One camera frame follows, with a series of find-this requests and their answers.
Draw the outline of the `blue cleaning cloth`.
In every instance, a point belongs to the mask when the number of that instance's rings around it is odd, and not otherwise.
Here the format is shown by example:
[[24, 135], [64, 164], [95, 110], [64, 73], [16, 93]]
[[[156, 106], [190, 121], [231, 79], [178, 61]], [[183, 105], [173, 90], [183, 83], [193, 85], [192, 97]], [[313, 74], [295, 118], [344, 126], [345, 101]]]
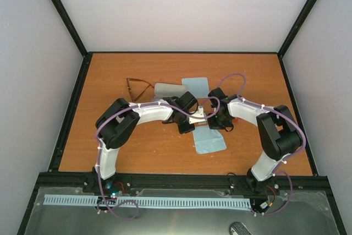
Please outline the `blue cleaning cloth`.
[[195, 150], [198, 154], [209, 154], [227, 148], [223, 135], [209, 126], [198, 126], [193, 131]]
[[210, 90], [206, 77], [182, 78], [181, 83], [187, 87], [188, 91], [195, 98], [204, 99], [208, 97]]

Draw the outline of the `pink glasses case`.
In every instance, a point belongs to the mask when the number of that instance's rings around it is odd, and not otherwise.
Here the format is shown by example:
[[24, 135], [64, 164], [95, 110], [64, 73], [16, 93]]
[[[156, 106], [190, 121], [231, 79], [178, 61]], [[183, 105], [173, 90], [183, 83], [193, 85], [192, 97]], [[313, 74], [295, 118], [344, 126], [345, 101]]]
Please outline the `pink glasses case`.
[[156, 83], [154, 85], [154, 97], [152, 102], [159, 101], [163, 98], [180, 98], [188, 91], [186, 85]]

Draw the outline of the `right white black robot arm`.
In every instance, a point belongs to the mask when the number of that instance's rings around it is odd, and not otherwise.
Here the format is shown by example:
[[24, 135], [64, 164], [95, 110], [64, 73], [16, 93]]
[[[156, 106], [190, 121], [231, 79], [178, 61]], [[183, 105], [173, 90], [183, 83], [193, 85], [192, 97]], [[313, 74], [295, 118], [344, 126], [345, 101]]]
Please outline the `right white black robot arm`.
[[285, 105], [268, 107], [246, 100], [238, 95], [228, 97], [221, 88], [210, 91], [211, 107], [218, 112], [208, 120], [210, 129], [234, 129], [235, 118], [249, 122], [258, 128], [262, 154], [248, 170], [246, 186], [255, 194], [262, 191], [277, 168], [286, 163], [296, 151], [306, 146], [306, 138], [294, 122], [289, 108]]

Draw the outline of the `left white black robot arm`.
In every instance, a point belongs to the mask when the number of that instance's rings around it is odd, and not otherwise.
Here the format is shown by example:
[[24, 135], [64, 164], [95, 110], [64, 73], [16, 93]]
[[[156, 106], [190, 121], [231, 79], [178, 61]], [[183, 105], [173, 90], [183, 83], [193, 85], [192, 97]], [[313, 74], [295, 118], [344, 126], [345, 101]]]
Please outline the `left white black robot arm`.
[[105, 193], [113, 189], [112, 176], [116, 172], [119, 148], [129, 140], [137, 125], [153, 121], [175, 123], [179, 133], [186, 134], [195, 129], [195, 125], [190, 123], [193, 114], [190, 110], [198, 105], [197, 99], [190, 92], [181, 97], [164, 97], [142, 104], [129, 103], [124, 98], [117, 99], [95, 124], [99, 144], [95, 186]]

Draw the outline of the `brown sunglasses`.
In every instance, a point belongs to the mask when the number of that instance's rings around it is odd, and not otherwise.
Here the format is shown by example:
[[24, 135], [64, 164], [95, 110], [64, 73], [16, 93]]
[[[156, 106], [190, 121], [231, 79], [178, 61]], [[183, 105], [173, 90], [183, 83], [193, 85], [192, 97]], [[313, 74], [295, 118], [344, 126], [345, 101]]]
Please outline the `brown sunglasses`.
[[154, 88], [150, 82], [137, 78], [126, 78], [126, 86], [131, 101], [138, 101], [149, 88]]

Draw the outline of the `black oval remote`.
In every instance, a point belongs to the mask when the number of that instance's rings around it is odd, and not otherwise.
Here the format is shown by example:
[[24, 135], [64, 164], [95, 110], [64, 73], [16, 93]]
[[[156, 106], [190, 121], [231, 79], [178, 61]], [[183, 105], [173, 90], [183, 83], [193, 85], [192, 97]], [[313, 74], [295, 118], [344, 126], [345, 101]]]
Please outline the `black oval remote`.
[[242, 222], [233, 222], [229, 226], [230, 235], [252, 235], [249, 229]]

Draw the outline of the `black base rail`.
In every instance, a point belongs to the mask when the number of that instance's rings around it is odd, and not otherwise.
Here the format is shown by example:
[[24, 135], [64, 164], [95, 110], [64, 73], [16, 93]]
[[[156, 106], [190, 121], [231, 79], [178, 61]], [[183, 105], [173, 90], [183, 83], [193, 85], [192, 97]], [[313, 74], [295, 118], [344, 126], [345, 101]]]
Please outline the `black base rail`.
[[[276, 176], [264, 183], [248, 185], [246, 176], [234, 175], [184, 175], [184, 174], [130, 174], [117, 173], [102, 180], [105, 193], [124, 190], [130, 194], [133, 190], [142, 189], [194, 189], [223, 190], [231, 195], [259, 195], [269, 186], [278, 186], [279, 190], [324, 190], [331, 191], [327, 177], [321, 176]], [[40, 187], [79, 187], [86, 193], [99, 193], [98, 176], [93, 172], [44, 172], [40, 173], [35, 188]]]

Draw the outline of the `right black frame post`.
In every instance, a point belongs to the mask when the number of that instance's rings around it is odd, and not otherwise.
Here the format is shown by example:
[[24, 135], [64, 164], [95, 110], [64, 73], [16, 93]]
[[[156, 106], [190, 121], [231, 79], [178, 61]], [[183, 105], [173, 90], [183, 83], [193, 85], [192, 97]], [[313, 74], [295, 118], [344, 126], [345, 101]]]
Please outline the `right black frame post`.
[[284, 55], [287, 53], [290, 45], [293, 43], [295, 37], [297, 36], [298, 32], [300, 31], [300, 28], [303, 26], [305, 20], [309, 16], [309, 14], [312, 11], [316, 2], [317, 2], [317, 0], [306, 0], [299, 15], [295, 19], [294, 24], [290, 28], [285, 40], [283, 41], [279, 51], [277, 52], [279, 59], [283, 59]]

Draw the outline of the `black frame post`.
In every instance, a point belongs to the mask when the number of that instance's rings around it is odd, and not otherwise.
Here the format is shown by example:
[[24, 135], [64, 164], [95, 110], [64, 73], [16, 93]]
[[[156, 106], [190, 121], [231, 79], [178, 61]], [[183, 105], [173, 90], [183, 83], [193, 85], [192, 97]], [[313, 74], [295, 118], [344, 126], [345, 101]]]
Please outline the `black frame post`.
[[316, 2], [317, 2], [317, 0], [306, 0], [299, 15], [295, 19], [294, 24], [290, 28], [285, 40], [283, 41], [279, 51], [277, 52], [279, 59], [283, 59], [284, 55], [287, 53], [290, 45], [293, 43], [295, 37], [297, 36], [298, 32], [300, 31], [300, 28], [303, 26], [305, 20], [309, 16], [309, 14], [312, 11]]
[[82, 57], [85, 57], [88, 54], [88, 51], [83, 44], [64, 4], [62, 3], [61, 0], [51, 0], [52, 4], [54, 5], [58, 15], [60, 16], [62, 22], [64, 23], [65, 27], [68, 30], [69, 35], [71, 36], [72, 40], [74, 41], [78, 51], [82, 55]]

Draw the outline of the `left black frame post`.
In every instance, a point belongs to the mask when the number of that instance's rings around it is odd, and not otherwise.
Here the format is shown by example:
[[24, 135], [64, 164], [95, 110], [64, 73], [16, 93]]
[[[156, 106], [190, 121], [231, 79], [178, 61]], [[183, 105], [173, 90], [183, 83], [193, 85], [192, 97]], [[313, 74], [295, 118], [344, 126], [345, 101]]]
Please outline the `left black frame post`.
[[65, 27], [68, 30], [69, 35], [71, 36], [72, 40], [74, 41], [78, 51], [82, 55], [82, 57], [85, 57], [88, 54], [88, 51], [83, 44], [64, 4], [62, 3], [61, 0], [51, 0], [52, 4], [54, 5], [58, 15], [60, 16], [62, 22], [64, 23]]

